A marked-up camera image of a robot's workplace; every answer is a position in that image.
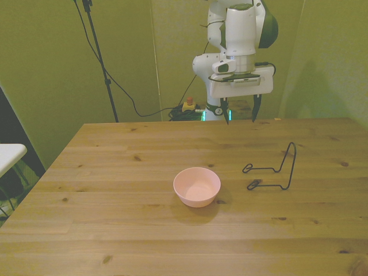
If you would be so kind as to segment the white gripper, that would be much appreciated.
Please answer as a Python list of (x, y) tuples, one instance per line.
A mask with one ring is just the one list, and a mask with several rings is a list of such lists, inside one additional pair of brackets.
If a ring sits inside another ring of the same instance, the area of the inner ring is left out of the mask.
[(257, 118), (262, 96), (271, 93), (273, 86), (274, 67), (257, 67), (255, 71), (245, 75), (235, 74), (213, 74), (209, 77), (209, 91), (212, 98), (221, 98), (220, 107), (225, 121), (229, 124), (228, 99), (229, 97), (240, 97), (254, 95), (254, 106), (252, 108), (252, 122)]

